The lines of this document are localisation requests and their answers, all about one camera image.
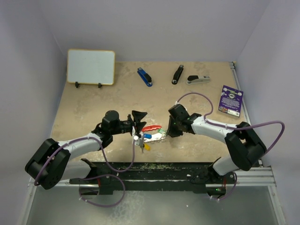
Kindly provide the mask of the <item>purple card package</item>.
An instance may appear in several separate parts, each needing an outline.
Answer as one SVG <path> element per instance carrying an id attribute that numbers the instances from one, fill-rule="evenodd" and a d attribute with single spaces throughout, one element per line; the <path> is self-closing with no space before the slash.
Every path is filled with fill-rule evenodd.
<path id="1" fill-rule="evenodd" d="M 240 117 L 243 91 L 224 85 L 221 90 L 218 110 L 235 117 Z"/>

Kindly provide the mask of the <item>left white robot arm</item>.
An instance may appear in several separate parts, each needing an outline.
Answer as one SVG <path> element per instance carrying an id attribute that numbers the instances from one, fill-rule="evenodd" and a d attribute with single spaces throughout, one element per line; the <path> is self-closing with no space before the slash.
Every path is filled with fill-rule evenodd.
<path id="1" fill-rule="evenodd" d="M 133 110 L 126 120 L 120 120 L 117 111 L 109 110 L 85 136 L 60 142 L 48 138 L 28 161 L 25 171 L 34 179 L 35 186 L 51 189 L 62 179 L 70 160 L 89 152 L 103 151 L 112 143 L 114 135 L 130 133 L 132 138 L 140 140 L 146 125 L 142 119 L 146 115 L 146 112 Z"/>

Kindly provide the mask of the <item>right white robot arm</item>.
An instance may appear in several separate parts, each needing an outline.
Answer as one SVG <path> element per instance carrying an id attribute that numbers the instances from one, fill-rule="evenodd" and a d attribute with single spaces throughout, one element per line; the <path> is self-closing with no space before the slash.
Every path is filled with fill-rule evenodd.
<path id="1" fill-rule="evenodd" d="M 168 112 L 170 116 L 167 134 L 170 137 L 190 133 L 207 136 L 226 144 L 229 156 L 217 159 L 210 166 L 208 177 L 213 183 L 220 183 L 226 174 L 235 170 L 250 170 L 267 151 L 257 133 L 250 129 L 246 122 L 233 125 L 233 128 L 224 123 L 214 126 L 198 113 L 188 114 L 181 104 L 172 106 Z"/>

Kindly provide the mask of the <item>key with blue tag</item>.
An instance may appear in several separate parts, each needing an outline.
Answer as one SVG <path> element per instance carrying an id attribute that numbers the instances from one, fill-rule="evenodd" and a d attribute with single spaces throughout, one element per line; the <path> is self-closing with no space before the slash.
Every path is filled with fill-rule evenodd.
<path id="1" fill-rule="evenodd" d="M 151 139 L 152 135 L 150 135 L 150 134 L 143 134 L 143 137 L 146 138 L 146 139 Z"/>

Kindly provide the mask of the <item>grey black stapler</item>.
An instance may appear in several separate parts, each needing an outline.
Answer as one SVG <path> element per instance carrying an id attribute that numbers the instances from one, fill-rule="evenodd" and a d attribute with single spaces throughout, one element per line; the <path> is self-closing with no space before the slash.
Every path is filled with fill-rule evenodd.
<path id="1" fill-rule="evenodd" d="M 210 82 L 209 76 L 190 75 L 187 78 L 186 84 L 192 85 L 192 84 L 200 84 L 200 83 L 208 83 L 208 82 Z"/>

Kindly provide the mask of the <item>blue stapler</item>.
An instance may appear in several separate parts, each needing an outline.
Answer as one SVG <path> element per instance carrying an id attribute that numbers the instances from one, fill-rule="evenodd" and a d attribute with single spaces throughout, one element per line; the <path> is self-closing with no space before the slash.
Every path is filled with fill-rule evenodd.
<path id="1" fill-rule="evenodd" d="M 144 83 L 146 84 L 147 87 L 152 86 L 151 76 L 148 73 L 146 73 L 141 67 L 139 67 L 137 69 L 137 73 L 141 77 L 141 79 L 144 81 Z"/>

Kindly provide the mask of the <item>small whiteboard yellow frame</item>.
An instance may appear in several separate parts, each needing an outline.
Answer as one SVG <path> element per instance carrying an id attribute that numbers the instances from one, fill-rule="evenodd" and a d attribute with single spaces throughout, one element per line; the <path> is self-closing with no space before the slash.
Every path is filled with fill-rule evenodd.
<path id="1" fill-rule="evenodd" d="M 114 75 L 114 51 L 88 49 L 68 50 L 68 83 L 113 85 Z"/>

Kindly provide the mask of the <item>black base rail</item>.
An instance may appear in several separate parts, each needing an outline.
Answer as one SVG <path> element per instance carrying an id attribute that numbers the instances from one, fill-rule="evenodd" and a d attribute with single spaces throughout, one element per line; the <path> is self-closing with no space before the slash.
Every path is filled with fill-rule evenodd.
<path id="1" fill-rule="evenodd" d="M 111 195 L 114 191 L 173 191 L 195 194 L 226 194 L 226 185 L 234 184 L 233 172 L 216 176 L 210 172 L 211 163 L 134 163 L 126 172 L 112 171 L 104 162 L 89 162 L 91 172 L 87 180 L 73 178 L 84 195 Z"/>

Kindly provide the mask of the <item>key with yellow tag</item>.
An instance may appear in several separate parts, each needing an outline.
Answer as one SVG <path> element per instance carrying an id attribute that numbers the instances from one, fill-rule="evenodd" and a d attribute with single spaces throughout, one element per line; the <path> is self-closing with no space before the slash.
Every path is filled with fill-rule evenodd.
<path id="1" fill-rule="evenodd" d="M 144 153 L 144 151 L 150 151 L 151 150 L 151 147 L 149 145 L 147 145 L 146 143 L 144 143 L 142 146 L 141 146 L 141 152 L 142 154 Z"/>

